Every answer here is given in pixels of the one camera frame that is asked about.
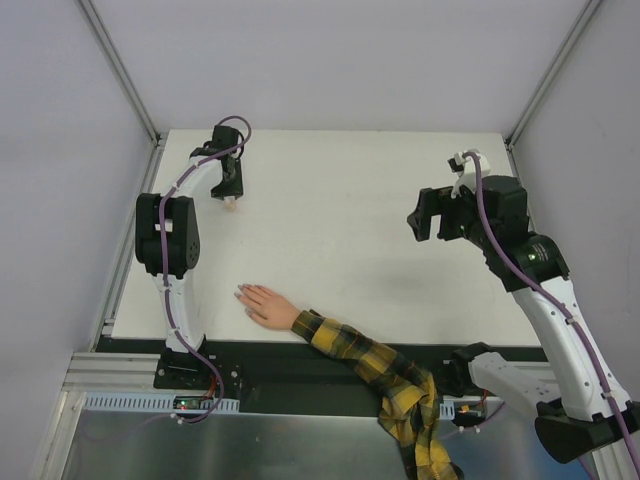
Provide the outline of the beige nail polish bottle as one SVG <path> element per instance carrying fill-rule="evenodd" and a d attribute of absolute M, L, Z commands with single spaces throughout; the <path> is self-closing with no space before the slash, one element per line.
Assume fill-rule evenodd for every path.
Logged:
<path fill-rule="evenodd" d="M 227 198 L 225 198 L 225 199 L 224 199 L 224 203 L 225 203 L 225 207 L 226 207 L 228 210 L 233 211 L 233 210 L 235 210 L 235 209 L 236 209 L 237 201 L 236 201 L 236 199 L 235 199 L 235 198 L 233 198 L 233 197 L 227 197 Z"/>

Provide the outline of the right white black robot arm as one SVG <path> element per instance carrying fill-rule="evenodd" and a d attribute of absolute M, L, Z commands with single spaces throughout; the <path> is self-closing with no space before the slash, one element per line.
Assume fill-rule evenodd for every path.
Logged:
<path fill-rule="evenodd" d="M 479 195 L 468 187 L 424 188 L 407 222 L 426 241 L 478 247 L 534 328 L 555 376 L 548 385 L 519 372 L 483 342 L 454 351 L 440 377 L 448 395 L 487 390 L 529 418 L 547 453 L 566 464 L 639 429 L 639 405 L 619 385 L 588 331 L 557 244 L 529 227 L 527 192 L 508 176 L 488 176 Z"/>

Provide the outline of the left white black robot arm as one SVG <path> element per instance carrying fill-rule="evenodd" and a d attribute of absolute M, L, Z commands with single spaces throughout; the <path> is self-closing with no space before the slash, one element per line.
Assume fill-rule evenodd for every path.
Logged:
<path fill-rule="evenodd" d="M 184 171 L 164 193 L 142 193 L 135 206 L 134 253 L 159 293 L 166 326 L 154 387 L 208 389 L 222 386 L 208 362 L 207 340 L 195 306 L 193 274 L 201 256 L 196 193 L 204 188 L 228 206 L 244 195 L 241 158 L 251 134 L 226 117 L 211 138 L 189 155 Z"/>

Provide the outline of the mannequin hand with painted nails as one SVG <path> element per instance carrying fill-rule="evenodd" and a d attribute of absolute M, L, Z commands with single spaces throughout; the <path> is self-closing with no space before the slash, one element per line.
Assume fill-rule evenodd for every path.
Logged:
<path fill-rule="evenodd" d="M 260 285 L 239 285 L 235 297 L 249 318 L 269 330 L 289 331 L 301 313 L 285 297 Z"/>

